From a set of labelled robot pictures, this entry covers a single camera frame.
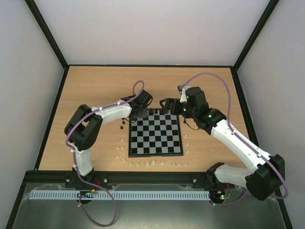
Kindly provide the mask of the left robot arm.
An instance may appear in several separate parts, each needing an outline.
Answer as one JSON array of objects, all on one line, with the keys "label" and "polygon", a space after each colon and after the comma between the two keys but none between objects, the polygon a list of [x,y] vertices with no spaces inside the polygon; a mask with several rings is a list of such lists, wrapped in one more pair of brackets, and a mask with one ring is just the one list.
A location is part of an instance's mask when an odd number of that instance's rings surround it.
[{"label": "left robot arm", "polygon": [[92,172],[91,147],[96,142],[100,128],[117,119],[146,116],[147,106],[152,100],[152,95],[141,90],[136,95],[103,107],[80,105],[64,129],[65,143],[73,153],[73,168],[82,177]]}]

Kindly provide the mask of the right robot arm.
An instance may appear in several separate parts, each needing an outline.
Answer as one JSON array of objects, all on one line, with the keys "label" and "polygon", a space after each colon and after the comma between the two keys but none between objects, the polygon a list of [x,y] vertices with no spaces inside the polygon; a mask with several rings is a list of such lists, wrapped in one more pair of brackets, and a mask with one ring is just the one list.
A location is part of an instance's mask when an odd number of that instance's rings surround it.
[{"label": "right robot arm", "polygon": [[199,129],[225,144],[246,166],[242,169],[217,163],[207,171],[209,184],[218,187],[230,183],[244,187],[258,200],[270,197],[285,180],[284,159],[256,146],[233,127],[221,111],[210,108],[200,87],[186,85],[180,93],[179,99],[160,101],[163,112],[193,119]]}]

